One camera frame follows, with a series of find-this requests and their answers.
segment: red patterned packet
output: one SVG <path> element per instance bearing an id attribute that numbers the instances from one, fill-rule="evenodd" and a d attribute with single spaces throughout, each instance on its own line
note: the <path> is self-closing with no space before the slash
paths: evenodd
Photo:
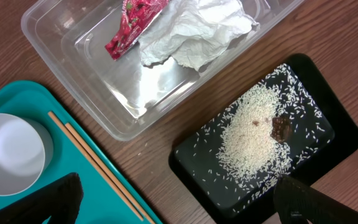
<path id="1" fill-rule="evenodd" d="M 120 28 L 105 46 L 112 59 L 119 59 L 168 4 L 168 0 L 124 0 Z"/>

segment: white crumpled paper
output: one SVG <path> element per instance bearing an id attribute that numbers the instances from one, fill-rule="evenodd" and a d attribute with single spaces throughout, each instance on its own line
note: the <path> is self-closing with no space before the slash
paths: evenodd
<path id="1" fill-rule="evenodd" d="M 151 65 L 171 55 L 198 71 L 257 25 L 238 0 L 171 0 L 140 36 L 140 60 Z"/>

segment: brown food piece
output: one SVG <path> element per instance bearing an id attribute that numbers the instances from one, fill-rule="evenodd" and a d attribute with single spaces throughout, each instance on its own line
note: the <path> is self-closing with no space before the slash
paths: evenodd
<path id="1" fill-rule="evenodd" d="M 278 143 L 285 142 L 291 135 L 291 122 L 287 117 L 281 116 L 272 119 L 273 130 L 271 137 Z"/>

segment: clear plastic container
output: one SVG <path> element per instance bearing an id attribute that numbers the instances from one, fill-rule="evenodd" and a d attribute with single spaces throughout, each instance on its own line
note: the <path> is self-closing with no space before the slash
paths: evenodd
<path id="1" fill-rule="evenodd" d="M 196 72 L 169 58 L 140 64 L 136 44 L 118 61 L 104 46 L 119 29 L 121 0 L 39 0 L 22 30 L 79 104 L 114 138 L 128 141 L 179 104 L 260 39 L 303 0 L 241 0 L 260 29 L 243 35 Z"/>

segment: wooden chopstick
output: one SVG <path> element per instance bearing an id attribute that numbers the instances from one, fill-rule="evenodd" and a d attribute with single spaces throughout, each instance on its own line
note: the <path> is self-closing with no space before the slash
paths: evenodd
<path id="1" fill-rule="evenodd" d="M 110 169 L 104 164 L 104 162 L 99 158 L 98 155 L 89 147 L 85 140 L 75 131 L 73 126 L 70 123 L 65 124 L 66 128 L 71 132 L 71 134 L 76 138 L 76 140 L 85 148 L 92 159 L 102 168 L 102 170 L 110 177 L 110 179 L 117 185 L 121 192 L 135 205 L 135 207 L 144 215 L 144 217 L 151 224 L 154 224 L 154 221 L 150 215 L 142 208 L 141 205 L 136 201 L 136 199 L 129 193 L 129 191 L 123 186 L 123 184 L 118 180 L 118 178 L 110 171 Z"/>
<path id="2" fill-rule="evenodd" d="M 86 152 L 86 150 L 82 147 L 82 145 L 74 138 L 74 136 L 67 130 L 67 128 L 60 122 L 60 120 L 56 117 L 56 115 L 49 111 L 48 115 L 52 120 L 56 123 L 56 125 L 65 133 L 65 135 L 69 138 L 69 140 L 77 147 L 78 150 L 85 156 L 85 158 L 92 164 L 92 166 L 99 172 L 99 174 L 103 177 L 103 179 L 110 185 L 110 187 L 118 194 L 118 196 L 125 202 L 125 204 L 135 213 L 135 215 L 143 221 L 143 216 L 136 210 L 136 208 L 131 204 L 127 197 L 117 188 L 115 183 L 101 170 L 99 165 L 91 158 L 91 156 Z"/>

